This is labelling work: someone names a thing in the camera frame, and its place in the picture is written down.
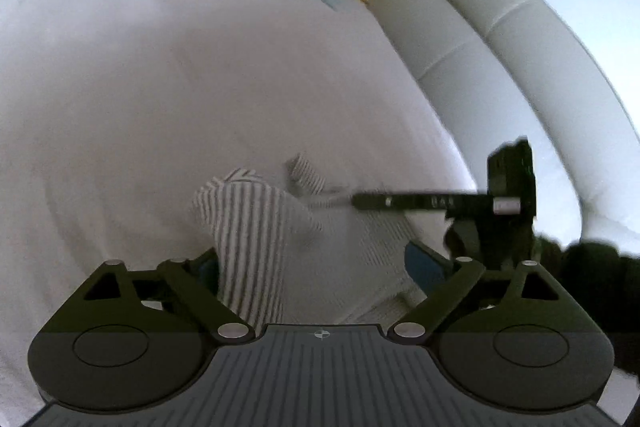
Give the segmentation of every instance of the padded headboard panel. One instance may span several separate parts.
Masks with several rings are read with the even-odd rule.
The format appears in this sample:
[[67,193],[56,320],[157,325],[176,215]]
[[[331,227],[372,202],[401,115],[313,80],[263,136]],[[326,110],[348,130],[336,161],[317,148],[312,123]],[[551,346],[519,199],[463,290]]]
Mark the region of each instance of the padded headboard panel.
[[543,0],[372,0],[479,187],[526,135],[539,232],[640,253],[640,140],[591,55]]

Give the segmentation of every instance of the bed sheet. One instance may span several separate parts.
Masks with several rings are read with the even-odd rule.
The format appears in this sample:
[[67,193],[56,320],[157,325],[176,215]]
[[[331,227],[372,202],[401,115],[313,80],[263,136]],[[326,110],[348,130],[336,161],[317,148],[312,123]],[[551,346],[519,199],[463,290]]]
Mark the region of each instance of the bed sheet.
[[[204,180],[282,186],[303,152],[352,187],[475,187],[358,0],[0,0],[0,28],[2,427],[43,405],[29,343],[98,264],[209,248]],[[441,247],[442,216],[414,223]]]

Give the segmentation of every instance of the ribbed gray plate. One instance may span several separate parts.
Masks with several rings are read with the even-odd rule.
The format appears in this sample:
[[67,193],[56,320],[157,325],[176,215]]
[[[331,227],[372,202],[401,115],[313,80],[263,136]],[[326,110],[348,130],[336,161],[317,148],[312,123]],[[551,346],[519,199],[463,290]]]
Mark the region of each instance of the ribbed gray plate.
[[[329,336],[315,333],[325,330]],[[269,326],[223,347],[181,395],[146,410],[95,415],[47,405],[29,427],[613,427],[594,405],[553,415],[492,409],[458,391],[429,353],[375,326]]]

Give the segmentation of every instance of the striped cloth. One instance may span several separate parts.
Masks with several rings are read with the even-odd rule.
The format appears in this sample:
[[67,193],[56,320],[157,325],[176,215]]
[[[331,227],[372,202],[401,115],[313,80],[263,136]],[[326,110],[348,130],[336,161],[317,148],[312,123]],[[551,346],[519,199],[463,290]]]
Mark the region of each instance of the striped cloth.
[[387,328],[424,298],[404,270],[415,237],[401,214],[359,212],[303,155],[289,187],[237,169],[191,202],[220,263],[218,298],[258,331],[268,323],[379,323]]

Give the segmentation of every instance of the white label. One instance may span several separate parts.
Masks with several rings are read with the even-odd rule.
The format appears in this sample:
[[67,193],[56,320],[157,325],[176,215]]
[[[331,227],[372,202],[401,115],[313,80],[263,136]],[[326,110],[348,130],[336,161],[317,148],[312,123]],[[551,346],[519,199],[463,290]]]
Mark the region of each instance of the white label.
[[520,198],[494,198],[494,214],[499,216],[520,213]]

